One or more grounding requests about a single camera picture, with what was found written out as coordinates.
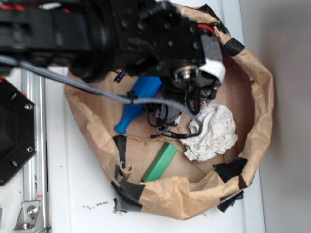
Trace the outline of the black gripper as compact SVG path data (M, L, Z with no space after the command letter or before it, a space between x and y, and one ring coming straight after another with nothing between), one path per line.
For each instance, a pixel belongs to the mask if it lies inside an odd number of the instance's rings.
M212 100L224 78L214 33L167 1L116 0L118 49L114 68L129 75L159 76L172 92Z

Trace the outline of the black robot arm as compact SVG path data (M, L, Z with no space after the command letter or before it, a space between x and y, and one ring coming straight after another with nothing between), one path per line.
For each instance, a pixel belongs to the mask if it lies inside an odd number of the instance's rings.
M88 83L117 69L159 76L169 90L206 100L225 74L212 31L168 1L3 0L0 53L67 67Z

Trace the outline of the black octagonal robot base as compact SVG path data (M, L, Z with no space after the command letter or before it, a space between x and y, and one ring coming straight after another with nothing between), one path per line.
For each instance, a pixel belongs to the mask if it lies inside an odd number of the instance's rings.
M35 105L1 77L0 185L7 185L35 152Z

